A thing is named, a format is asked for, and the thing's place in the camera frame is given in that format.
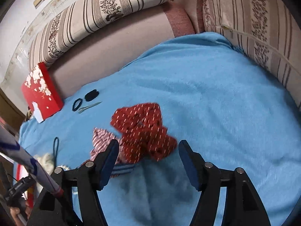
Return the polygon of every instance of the wall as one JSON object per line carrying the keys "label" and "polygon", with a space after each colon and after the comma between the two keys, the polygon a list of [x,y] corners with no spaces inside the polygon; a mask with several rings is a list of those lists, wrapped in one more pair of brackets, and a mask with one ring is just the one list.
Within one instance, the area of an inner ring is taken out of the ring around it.
{"label": "wall", "polygon": [[37,9],[34,0],[16,0],[0,23],[0,87],[24,114],[27,104],[20,87],[28,75],[32,39],[47,22],[76,0],[45,0]]}

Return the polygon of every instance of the red patterned cloth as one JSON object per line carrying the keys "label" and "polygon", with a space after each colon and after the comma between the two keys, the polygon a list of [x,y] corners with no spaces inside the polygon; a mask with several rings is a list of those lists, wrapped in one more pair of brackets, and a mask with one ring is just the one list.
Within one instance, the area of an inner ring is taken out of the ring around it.
{"label": "red patterned cloth", "polygon": [[127,163],[137,163],[145,155],[156,161],[167,157],[177,140],[162,125],[160,106],[144,103],[117,109],[111,125],[122,133],[123,155]]}

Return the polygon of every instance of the pillow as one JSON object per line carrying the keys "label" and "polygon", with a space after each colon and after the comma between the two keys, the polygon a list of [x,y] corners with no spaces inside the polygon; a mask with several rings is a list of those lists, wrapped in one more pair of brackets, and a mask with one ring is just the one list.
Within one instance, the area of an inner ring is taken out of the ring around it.
{"label": "pillow", "polygon": [[33,40],[29,71],[40,62],[50,67],[76,43],[121,17],[168,0],[77,0],[53,18]]}
{"label": "pillow", "polygon": [[301,30],[282,0],[204,0],[203,19],[277,77],[301,110]]}
{"label": "pillow", "polygon": [[49,68],[62,98],[120,70],[153,46],[195,31],[174,2],[130,14],[83,39]]}

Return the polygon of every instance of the black cable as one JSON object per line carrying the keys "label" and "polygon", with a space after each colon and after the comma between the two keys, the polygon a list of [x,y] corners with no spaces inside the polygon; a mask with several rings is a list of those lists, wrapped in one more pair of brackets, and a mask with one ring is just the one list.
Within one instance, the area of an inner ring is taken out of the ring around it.
{"label": "black cable", "polygon": [[8,176],[10,176],[12,179],[14,179],[16,182],[18,182],[17,179],[15,179],[12,175],[10,175],[9,173],[6,173]]}
{"label": "black cable", "polygon": [[58,137],[55,137],[54,141],[53,141],[53,163],[54,163],[54,169],[57,167],[57,157],[58,157],[58,146],[60,144],[60,140],[58,139]]}

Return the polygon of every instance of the red and white striped fabric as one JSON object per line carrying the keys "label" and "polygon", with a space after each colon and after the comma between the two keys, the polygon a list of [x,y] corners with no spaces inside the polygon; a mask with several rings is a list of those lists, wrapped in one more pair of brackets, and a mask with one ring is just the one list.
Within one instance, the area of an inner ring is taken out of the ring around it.
{"label": "red and white striped fabric", "polygon": [[119,155],[116,160],[116,164],[124,161],[122,155],[121,139],[116,137],[114,133],[111,133],[106,129],[101,129],[101,128],[94,128],[93,130],[92,142],[93,142],[94,149],[90,152],[91,161],[93,161],[96,158],[99,152],[106,151],[106,148],[108,147],[112,139],[116,139],[119,143]]}

